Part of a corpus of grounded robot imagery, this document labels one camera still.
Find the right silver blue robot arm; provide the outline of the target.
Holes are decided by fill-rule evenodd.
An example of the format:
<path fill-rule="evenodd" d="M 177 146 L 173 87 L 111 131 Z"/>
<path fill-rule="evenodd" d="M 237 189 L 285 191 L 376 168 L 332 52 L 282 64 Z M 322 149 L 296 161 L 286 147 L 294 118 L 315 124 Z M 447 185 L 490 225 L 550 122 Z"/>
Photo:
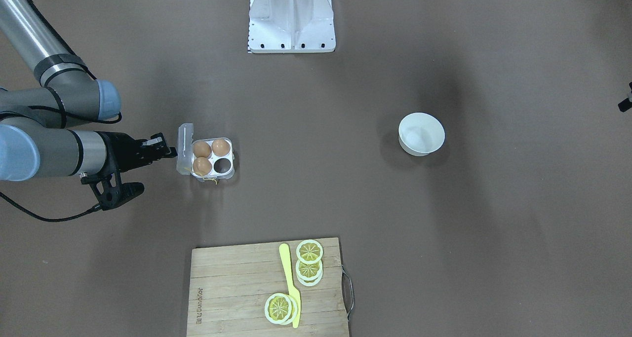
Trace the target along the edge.
<path fill-rule="evenodd" d="M 1 90 L 3 181 L 79 175 L 86 184 L 176 157 L 162 133 L 134 139 L 78 129 L 119 122 L 119 92 L 89 70 L 33 0 L 1 0 L 1 31 L 39 84 Z"/>

